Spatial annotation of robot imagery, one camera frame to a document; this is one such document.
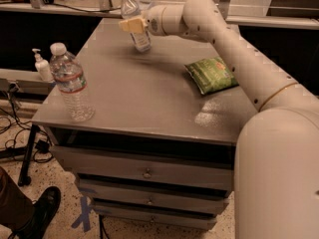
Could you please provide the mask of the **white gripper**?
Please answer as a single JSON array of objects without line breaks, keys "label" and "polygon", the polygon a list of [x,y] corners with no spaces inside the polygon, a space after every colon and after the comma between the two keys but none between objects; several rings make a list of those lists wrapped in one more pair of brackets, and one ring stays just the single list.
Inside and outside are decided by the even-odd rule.
[{"label": "white gripper", "polygon": [[142,17],[135,17],[127,20],[123,20],[119,23],[119,27],[130,33],[141,34],[144,33],[147,28],[149,32],[155,36],[164,36],[165,32],[162,27],[162,13],[164,11],[164,5],[157,5],[143,12]]}]

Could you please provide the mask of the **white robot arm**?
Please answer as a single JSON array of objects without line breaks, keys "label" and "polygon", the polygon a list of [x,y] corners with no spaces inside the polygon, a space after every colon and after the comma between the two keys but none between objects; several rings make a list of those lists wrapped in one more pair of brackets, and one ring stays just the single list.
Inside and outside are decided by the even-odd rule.
[{"label": "white robot arm", "polygon": [[212,0],[157,5],[122,30],[210,43],[256,108],[236,144],[236,239],[319,239],[319,99],[232,30]]}]

